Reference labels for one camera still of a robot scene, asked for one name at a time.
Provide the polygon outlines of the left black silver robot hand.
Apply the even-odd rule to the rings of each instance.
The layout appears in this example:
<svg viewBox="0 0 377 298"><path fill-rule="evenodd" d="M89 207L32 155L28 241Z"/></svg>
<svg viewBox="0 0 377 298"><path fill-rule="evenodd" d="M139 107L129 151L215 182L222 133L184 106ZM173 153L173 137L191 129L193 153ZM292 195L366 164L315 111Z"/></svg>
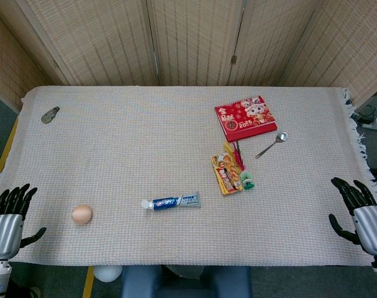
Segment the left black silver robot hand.
<svg viewBox="0 0 377 298"><path fill-rule="evenodd" d="M6 189L0 195L0 261L12 259L21 248L35 243L46 232L42 227L34 235L22 237L25 218L36 192L36 187L25 184L13 190Z"/></svg>

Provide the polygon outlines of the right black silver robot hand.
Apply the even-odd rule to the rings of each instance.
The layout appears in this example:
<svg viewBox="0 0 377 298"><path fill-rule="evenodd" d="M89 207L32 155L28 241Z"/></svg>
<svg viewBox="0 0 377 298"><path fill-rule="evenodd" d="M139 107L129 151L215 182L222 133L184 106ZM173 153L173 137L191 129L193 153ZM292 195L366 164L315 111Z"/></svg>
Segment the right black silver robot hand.
<svg viewBox="0 0 377 298"><path fill-rule="evenodd" d="M334 232L354 245L360 245L369 255L377 257L377 203L371 191L357 180L354 180L354 185L351 186L334 177L331 183L341 194L355 226L354 232L344 230L334 214L329 214L329 222Z"/></svg>

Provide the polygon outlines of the blue white toothpaste tube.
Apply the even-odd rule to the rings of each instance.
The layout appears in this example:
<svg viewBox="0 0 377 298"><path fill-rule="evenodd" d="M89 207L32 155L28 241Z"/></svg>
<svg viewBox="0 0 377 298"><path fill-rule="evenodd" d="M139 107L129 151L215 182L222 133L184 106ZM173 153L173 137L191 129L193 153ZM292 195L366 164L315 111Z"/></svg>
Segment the blue white toothpaste tube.
<svg viewBox="0 0 377 298"><path fill-rule="evenodd" d="M192 194L183 194L181 196L165 197L148 201L141 201L141 207L145 210L167 210L180 207L201 207L200 195L198 192Z"/></svg>

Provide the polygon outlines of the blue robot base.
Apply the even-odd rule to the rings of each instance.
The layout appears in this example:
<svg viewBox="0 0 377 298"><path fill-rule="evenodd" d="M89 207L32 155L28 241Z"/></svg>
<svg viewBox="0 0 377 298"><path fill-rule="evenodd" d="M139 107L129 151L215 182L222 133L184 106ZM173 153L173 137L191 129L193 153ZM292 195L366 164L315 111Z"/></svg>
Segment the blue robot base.
<svg viewBox="0 0 377 298"><path fill-rule="evenodd" d="M197 279L172 273L166 266L126 266L120 298L252 298L248 266L206 266Z"/></svg>

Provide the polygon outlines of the brown egg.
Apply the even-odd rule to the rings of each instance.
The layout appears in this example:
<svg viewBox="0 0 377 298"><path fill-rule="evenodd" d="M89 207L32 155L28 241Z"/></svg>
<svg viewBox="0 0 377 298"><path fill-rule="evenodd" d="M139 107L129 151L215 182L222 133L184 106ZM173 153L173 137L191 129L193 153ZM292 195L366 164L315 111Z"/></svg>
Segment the brown egg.
<svg viewBox="0 0 377 298"><path fill-rule="evenodd" d="M88 205L78 205L73 209L71 217L76 224L82 225L91 220L92 214L92 210Z"/></svg>

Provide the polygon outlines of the yellow floor tape strip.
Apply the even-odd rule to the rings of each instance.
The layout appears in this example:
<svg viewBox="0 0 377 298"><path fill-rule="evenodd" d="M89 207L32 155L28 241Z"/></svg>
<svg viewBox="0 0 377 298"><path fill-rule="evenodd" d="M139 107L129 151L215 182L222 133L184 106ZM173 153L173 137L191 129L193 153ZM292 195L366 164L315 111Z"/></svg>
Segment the yellow floor tape strip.
<svg viewBox="0 0 377 298"><path fill-rule="evenodd" d="M82 298L91 298L93 282L94 282L94 267L89 266L86 273L86 279L84 283Z"/></svg>
<svg viewBox="0 0 377 298"><path fill-rule="evenodd" d="M14 140L14 136L16 134L17 124L18 124L18 119L16 119L15 122L14 122L13 128L12 128L10 134L9 134L9 137L7 139L7 142L6 142L6 145L5 145L4 149L3 149L2 155L0 157L0 172L5 167L6 160L7 160L7 157L9 155L9 152L11 150L12 143L13 143L13 140Z"/></svg>

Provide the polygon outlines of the white round ball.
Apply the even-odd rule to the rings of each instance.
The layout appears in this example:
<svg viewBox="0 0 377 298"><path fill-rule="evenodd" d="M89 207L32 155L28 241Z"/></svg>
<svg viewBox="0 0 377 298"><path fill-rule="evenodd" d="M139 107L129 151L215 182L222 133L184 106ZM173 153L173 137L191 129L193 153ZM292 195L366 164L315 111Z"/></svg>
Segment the white round ball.
<svg viewBox="0 0 377 298"><path fill-rule="evenodd" d="M104 265L94 267L94 277L101 282L113 282L122 273L123 266Z"/></svg>

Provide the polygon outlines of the grey-green stone figure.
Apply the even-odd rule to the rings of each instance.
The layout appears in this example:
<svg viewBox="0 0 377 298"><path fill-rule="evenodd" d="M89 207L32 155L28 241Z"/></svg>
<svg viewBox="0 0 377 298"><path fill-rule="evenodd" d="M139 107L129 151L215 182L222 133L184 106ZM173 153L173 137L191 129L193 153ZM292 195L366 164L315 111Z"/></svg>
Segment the grey-green stone figure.
<svg viewBox="0 0 377 298"><path fill-rule="evenodd" d="M57 115L60 108L58 106L50 109L41 117L41 121L43 124L49 124Z"/></svg>

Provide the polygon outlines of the metal spoon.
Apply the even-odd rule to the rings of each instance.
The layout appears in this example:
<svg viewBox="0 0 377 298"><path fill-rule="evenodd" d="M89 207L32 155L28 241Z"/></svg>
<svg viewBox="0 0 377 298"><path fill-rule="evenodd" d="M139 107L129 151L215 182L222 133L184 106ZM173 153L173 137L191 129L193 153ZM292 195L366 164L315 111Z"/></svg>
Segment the metal spoon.
<svg viewBox="0 0 377 298"><path fill-rule="evenodd" d="M276 145L277 143L283 143L287 140L288 138L288 134L286 132L280 132L277 134L276 138L275 138L275 141L270 145L268 146L266 149L264 149L263 151L261 151L259 154L257 154L257 156L255 157L256 159L259 159L260 157L262 157L269 149L271 149L274 145Z"/></svg>

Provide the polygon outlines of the feather shuttlecock with green base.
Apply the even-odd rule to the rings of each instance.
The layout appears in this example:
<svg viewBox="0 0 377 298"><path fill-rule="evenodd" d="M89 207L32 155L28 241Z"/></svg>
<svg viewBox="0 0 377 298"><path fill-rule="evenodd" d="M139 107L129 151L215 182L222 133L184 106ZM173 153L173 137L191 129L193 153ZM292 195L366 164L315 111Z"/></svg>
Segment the feather shuttlecock with green base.
<svg viewBox="0 0 377 298"><path fill-rule="evenodd" d="M234 171L239 177L243 189L249 190L255 187L251 174L245 168L238 141L224 142L223 147L234 166Z"/></svg>

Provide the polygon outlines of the yellow red snack packet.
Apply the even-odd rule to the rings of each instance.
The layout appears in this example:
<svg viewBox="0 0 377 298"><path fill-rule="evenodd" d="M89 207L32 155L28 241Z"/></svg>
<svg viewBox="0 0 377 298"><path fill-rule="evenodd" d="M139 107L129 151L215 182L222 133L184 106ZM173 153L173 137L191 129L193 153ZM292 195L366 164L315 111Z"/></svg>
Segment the yellow red snack packet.
<svg viewBox="0 0 377 298"><path fill-rule="evenodd" d="M231 157L227 153L212 156L211 163L222 195L243 191L240 176L235 169Z"/></svg>

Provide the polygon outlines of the beige woven tablecloth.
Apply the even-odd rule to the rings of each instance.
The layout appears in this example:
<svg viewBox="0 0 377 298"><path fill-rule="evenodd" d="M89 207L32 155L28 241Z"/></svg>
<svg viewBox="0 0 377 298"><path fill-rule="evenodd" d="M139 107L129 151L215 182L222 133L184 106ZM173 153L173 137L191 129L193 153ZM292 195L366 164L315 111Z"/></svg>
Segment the beige woven tablecloth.
<svg viewBox="0 0 377 298"><path fill-rule="evenodd" d="M280 131L241 140L255 187L222 195L211 157L225 137L214 108L261 95ZM376 188L342 88L42 86L23 98L0 193L30 184L18 262L59 266L186 264L368 266L329 223L354 225L331 179ZM41 117L58 106L56 117ZM141 201L198 192L201 207ZM91 220L71 214L88 205Z"/></svg>

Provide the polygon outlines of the red desk calendar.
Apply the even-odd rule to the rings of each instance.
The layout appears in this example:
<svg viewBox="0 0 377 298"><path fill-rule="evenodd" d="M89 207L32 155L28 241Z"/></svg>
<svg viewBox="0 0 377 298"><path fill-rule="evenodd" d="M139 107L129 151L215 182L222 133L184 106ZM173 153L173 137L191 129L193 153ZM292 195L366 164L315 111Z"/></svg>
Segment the red desk calendar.
<svg viewBox="0 0 377 298"><path fill-rule="evenodd" d="M261 95L216 106L214 110L228 142L278 129L275 118Z"/></svg>

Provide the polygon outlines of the woven folding screen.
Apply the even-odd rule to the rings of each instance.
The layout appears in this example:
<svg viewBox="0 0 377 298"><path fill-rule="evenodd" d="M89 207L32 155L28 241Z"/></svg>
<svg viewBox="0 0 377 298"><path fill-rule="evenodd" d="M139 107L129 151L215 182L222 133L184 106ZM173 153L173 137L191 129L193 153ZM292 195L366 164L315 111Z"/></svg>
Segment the woven folding screen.
<svg viewBox="0 0 377 298"><path fill-rule="evenodd" d="M377 0L0 0L0 98L70 86L377 95Z"/></svg>

